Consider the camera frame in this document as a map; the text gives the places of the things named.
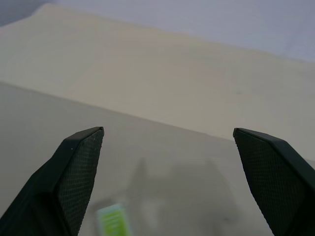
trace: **beige fabric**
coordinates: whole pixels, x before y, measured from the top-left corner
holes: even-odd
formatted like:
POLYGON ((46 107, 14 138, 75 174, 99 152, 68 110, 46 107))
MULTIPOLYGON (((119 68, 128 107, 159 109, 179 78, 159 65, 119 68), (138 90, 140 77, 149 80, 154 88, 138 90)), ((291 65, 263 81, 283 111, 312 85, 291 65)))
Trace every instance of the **beige fabric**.
POLYGON ((315 159, 311 63, 49 4, 0 29, 0 58, 6 83, 228 139, 268 132, 315 159))

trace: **small green object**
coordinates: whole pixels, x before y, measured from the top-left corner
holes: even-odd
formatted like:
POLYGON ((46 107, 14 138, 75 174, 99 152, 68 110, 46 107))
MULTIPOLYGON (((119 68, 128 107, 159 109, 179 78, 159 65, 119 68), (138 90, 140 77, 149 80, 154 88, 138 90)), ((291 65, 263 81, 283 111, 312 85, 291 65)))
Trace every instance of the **small green object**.
POLYGON ((108 206, 96 213, 101 236, 131 236, 122 205, 108 206))

